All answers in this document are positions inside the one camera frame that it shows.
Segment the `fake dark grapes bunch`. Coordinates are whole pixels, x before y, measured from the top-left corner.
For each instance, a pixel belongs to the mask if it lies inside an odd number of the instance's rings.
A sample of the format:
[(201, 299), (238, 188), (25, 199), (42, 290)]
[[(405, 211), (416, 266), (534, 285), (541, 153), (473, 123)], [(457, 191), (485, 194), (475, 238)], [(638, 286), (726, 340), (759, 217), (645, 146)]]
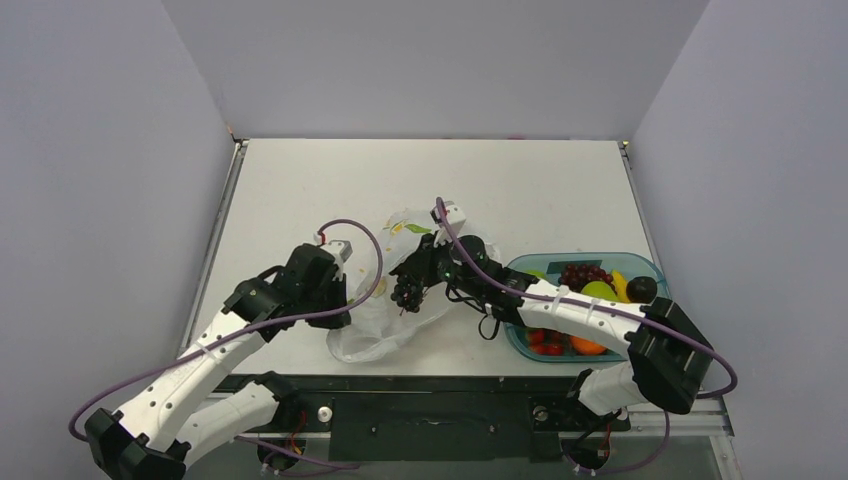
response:
[(423, 298), (424, 286), (421, 281), (407, 274), (397, 276), (390, 300), (403, 312), (419, 312)]

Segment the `white plastic bag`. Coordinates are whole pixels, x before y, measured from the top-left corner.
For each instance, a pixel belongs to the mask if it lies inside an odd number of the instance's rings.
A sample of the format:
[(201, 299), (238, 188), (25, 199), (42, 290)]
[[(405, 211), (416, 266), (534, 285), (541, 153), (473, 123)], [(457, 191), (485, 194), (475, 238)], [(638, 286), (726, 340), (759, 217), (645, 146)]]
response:
[(397, 211), (379, 229), (376, 238), (384, 260), (382, 276), (370, 298), (351, 311), (351, 324), (327, 334), (327, 348), (336, 360), (348, 364), (380, 360), (455, 309), (444, 293), (433, 290), (417, 313), (403, 312), (390, 300), (396, 278), (389, 272), (413, 253), (422, 236), (436, 232), (429, 211), (421, 209)]

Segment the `fake green fruit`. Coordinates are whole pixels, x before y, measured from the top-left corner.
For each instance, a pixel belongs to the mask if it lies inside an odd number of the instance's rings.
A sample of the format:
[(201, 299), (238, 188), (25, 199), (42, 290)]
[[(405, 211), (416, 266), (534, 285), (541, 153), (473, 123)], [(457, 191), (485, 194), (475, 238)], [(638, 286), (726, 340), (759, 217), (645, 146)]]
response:
[(581, 293), (589, 297), (607, 300), (610, 302), (617, 302), (619, 300), (613, 287), (600, 280), (588, 282), (582, 288)]

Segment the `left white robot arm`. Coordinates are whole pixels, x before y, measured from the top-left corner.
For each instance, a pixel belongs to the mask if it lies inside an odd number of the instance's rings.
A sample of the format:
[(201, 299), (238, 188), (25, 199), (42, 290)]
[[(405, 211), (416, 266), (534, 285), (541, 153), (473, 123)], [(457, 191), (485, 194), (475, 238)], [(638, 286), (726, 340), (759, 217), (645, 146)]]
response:
[(283, 266), (241, 282), (207, 329), (181, 356), (181, 365), (158, 376), (117, 410), (96, 410), (85, 422), (95, 464), (112, 479), (181, 479), (202, 456), (236, 436), (269, 425), (291, 427), (298, 416), (296, 389), (267, 372), (229, 398), (200, 405), (233, 369), (280, 331), (280, 326), (234, 338), (260, 322), (294, 314), (332, 311), (321, 327), (340, 327), (350, 316), (344, 263), (352, 246), (343, 240), (295, 248)]

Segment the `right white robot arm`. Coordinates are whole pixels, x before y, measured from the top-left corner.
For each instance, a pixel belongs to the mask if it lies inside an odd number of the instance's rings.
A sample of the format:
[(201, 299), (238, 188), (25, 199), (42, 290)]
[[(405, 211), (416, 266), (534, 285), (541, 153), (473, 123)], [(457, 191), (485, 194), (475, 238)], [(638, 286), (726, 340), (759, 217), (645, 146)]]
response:
[(619, 354), (621, 363), (586, 370), (571, 387), (564, 413), (578, 427), (641, 403), (687, 414), (712, 362), (711, 344), (672, 300), (623, 304), (574, 292), (491, 259), (474, 235), (438, 244), (427, 234), (390, 273), (391, 299), (405, 311), (417, 311), (425, 290), (442, 284), (502, 323), (558, 331)]

